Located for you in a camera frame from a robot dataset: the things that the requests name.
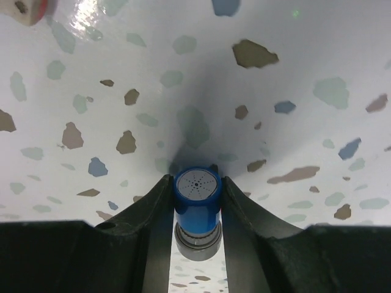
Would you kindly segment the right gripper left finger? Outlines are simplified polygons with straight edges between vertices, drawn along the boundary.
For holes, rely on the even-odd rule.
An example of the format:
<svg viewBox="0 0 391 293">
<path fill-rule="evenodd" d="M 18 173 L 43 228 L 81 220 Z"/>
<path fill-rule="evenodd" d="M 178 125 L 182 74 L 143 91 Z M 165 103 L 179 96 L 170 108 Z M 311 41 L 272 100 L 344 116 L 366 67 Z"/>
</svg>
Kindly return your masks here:
<svg viewBox="0 0 391 293">
<path fill-rule="evenodd" d="M 167 292 L 173 177 L 100 223 L 1 224 L 2 292 Z"/>
</svg>

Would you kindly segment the beige eraser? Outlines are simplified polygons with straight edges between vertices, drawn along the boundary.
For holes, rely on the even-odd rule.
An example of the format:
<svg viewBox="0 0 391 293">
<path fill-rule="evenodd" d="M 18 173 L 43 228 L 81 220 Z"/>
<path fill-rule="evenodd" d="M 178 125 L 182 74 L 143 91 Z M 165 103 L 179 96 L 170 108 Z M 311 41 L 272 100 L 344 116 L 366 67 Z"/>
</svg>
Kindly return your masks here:
<svg viewBox="0 0 391 293">
<path fill-rule="evenodd" d="M 56 0 L 1 0 L 1 15 L 7 15 L 24 26 L 37 24 L 44 16 L 52 16 Z"/>
</svg>

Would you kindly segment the blue grey correction bottle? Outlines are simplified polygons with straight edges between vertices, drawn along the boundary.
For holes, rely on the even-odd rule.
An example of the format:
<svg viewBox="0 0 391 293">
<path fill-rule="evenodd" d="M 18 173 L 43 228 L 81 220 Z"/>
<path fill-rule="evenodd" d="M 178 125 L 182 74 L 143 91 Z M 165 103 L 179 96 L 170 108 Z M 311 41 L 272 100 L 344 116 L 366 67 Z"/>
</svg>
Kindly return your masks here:
<svg viewBox="0 0 391 293">
<path fill-rule="evenodd" d="M 221 177 L 210 168 L 187 168 L 174 178 L 175 240 L 191 261 L 209 260 L 219 250 L 221 192 Z"/>
</svg>

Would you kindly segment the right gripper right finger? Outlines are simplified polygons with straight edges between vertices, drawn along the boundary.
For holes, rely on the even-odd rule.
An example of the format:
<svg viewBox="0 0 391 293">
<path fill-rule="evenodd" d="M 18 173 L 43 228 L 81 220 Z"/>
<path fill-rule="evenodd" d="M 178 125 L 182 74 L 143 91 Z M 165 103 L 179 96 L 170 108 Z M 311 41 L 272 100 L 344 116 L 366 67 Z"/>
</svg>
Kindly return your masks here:
<svg viewBox="0 0 391 293">
<path fill-rule="evenodd" d="M 389 292 L 388 226 L 300 229 L 222 180 L 230 292 Z"/>
</svg>

